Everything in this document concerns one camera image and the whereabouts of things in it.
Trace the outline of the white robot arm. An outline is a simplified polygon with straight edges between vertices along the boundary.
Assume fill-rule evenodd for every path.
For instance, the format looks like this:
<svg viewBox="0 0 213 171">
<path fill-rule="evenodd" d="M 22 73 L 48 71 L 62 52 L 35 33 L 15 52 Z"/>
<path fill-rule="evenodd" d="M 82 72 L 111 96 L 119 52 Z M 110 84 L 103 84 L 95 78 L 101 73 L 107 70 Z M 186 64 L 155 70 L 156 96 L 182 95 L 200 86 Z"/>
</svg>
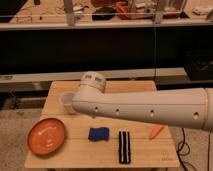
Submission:
<svg viewBox="0 0 213 171">
<path fill-rule="evenodd" d="M 72 99 L 79 113 L 213 131 L 213 88 L 106 93 L 106 79 L 86 72 Z"/>
</svg>

